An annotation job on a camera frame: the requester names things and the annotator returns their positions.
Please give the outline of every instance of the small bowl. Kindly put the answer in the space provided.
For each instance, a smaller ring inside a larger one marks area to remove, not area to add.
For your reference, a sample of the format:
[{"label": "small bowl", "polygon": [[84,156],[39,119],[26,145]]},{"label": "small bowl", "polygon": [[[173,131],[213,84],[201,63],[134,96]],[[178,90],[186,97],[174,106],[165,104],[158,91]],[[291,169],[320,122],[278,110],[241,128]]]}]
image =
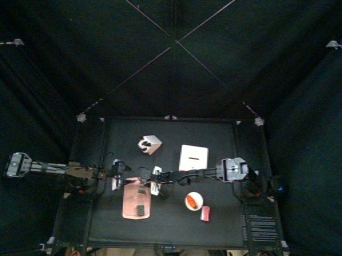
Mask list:
[{"label": "small bowl", "polygon": [[203,206],[203,197],[202,195],[198,193],[198,192],[191,192],[187,194],[187,196],[191,196],[197,202],[197,205],[198,207],[197,208],[193,208],[187,202],[187,197],[185,199],[185,202],[186,202],[186,206],[187,206],[187,209],[191,210],[191,211],[198,211],[201,210],[202,206]]}]

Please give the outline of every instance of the orange object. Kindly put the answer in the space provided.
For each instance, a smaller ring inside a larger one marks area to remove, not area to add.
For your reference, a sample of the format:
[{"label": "orange object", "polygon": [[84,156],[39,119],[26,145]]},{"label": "orange object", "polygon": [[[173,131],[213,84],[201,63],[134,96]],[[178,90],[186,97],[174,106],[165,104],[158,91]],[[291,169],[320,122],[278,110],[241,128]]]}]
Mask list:
[{"label": "orange object", "polygon": [[190,195],[187,195],[187,202],[189,202],[190,207],[193,207],[194,209],[198,208],[198,204],[195,202],[195,199]]}]

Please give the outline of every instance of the black curtain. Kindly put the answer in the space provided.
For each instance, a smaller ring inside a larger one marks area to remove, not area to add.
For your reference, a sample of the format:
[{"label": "black curtain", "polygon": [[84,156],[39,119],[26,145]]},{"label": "black curtain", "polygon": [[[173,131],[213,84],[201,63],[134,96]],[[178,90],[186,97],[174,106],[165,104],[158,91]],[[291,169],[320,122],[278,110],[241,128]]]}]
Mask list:
[{"label": "black curtain", "polygon": [[342,251],[341,67],[342,51],[332,49],[269,119],[274,169],[289,183],[283,228],[298,255]]},{"label": "black curtain", "polygon": [[[75,115],[20,47],[0,47],[0,173],[8,156],[26,152],[67,163]],[[52,232],[60,189],[55,178],[0,177],[0,254],[38,254]]]}]

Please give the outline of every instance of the white cube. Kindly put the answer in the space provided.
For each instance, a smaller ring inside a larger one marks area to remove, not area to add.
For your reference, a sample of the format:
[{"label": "white cube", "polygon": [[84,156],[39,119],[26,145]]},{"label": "white cube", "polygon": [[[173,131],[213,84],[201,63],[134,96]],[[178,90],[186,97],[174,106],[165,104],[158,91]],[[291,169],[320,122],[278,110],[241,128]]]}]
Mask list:
[{"label": "white cube", "polygon": [[161,147],[162,141],[155,137],[155,135],[143,136],[138,146],[143,153],[153,155],[157,149]]}]

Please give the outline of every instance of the red object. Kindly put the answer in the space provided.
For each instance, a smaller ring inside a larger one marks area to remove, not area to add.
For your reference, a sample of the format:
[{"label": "red object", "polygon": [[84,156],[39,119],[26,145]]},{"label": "red object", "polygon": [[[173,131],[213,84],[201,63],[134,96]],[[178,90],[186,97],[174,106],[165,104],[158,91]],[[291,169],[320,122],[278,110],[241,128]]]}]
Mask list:
[{"label": "red object", "polygon": [[203,221],[209,221],[210,219],[210,207],[207,205],[202,207],[201,219]]},{"label": "red object", "polygon": [[198,208],[198,204],[195,202],[195,199],[190,195],[187,195],[187,202],[189,202],[190,207],[193,207],[194,209]]}]

